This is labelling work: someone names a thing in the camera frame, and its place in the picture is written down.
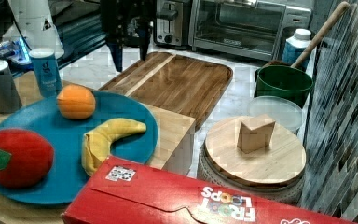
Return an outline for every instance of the white bottle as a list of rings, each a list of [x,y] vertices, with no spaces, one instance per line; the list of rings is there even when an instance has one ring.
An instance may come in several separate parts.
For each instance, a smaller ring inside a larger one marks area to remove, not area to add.
[[[289,64],[294,63],[309,44],[310,31],[305,29],[296,29],[295,34],[286,39],[282,61]],[[310,56],[301,64],[303,70],[307,69],[309,60]]]

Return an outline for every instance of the toy apple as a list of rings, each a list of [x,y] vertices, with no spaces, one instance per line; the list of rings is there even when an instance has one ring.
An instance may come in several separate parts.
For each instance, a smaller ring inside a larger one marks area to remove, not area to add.
[[[37,184],[51,169],[54,149],[38,133],[23,129],[0,131],[0,185],[21,189]]]

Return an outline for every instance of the wooden tray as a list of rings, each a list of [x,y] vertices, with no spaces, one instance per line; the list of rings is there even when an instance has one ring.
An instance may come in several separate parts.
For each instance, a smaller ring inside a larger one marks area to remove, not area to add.
[[[232,79],[222,64],[152,52],[103,85],[139,102],[196,119],[196,129],[208,118]]]

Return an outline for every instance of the banana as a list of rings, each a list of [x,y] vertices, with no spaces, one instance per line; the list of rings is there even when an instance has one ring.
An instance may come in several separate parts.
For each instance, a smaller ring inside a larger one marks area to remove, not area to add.
[[[110,155],[110,146],[120,138],[146,132],[146,125],[133,119],[110,119],[83,136],[82,166],[89,176]]]

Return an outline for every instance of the qr code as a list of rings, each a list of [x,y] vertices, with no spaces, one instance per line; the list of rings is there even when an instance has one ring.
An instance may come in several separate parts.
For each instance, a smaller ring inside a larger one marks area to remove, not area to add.
[[[131,181],[135,173],[136,172],[132,169],[128,169],[122,166],[115,166],[106,176],[106,179],[112,181],[118,181],[119,179]]]

